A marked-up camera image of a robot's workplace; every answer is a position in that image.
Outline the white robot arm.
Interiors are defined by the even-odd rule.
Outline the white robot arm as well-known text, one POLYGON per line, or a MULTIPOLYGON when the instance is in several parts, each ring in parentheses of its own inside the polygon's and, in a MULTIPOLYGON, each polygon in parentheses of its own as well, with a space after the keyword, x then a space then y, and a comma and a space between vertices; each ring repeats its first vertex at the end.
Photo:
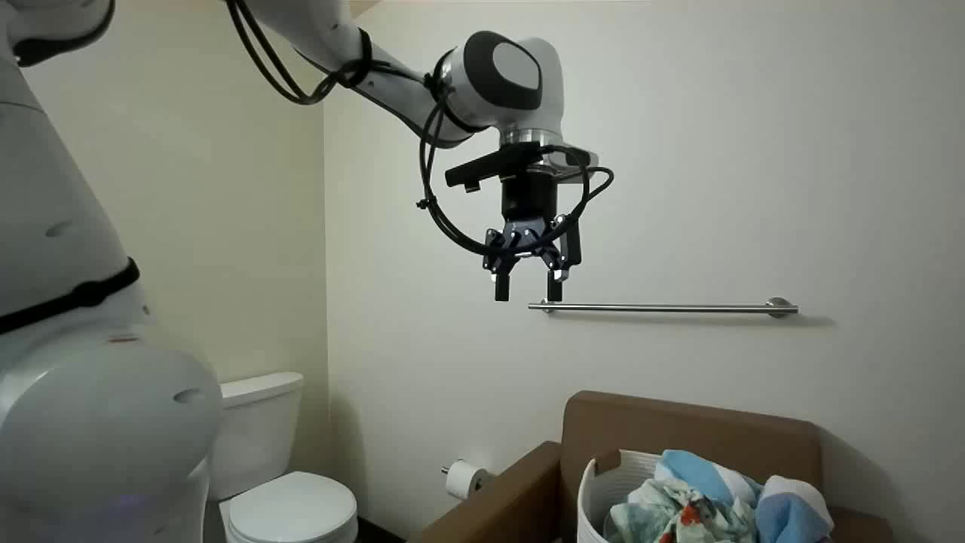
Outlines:
MULTIPOLYGON (((343 85, 454 149, 501 149, 458 171, 504 182, 504 228, 473 251, 496 277, 575 261, 556 187, 583 168, 562 136, 565 73, 544 39, 480 30, 424 75, 352 25, 343 0, 227 0, 343 85)), ((0 109, 0 543, 202 543, 221 386, 148 313, 138 264, 23 73, 99 39, 119 0, 2 0, 0 109)))

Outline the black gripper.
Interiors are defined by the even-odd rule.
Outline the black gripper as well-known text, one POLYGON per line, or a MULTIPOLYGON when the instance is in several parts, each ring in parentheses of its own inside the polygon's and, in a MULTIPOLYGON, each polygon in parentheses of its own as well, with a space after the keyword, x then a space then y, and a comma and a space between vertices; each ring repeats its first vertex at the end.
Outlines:
POLYGON ((565 302, 565 281, 583 261, 580 214, 559 210, 559 182, 517 176, 504 182, 501 228, 485 231, 482 264, 496 273, 496 302, 511 302, 511 273, 521 257, 546 261, 546 302, 565 302))

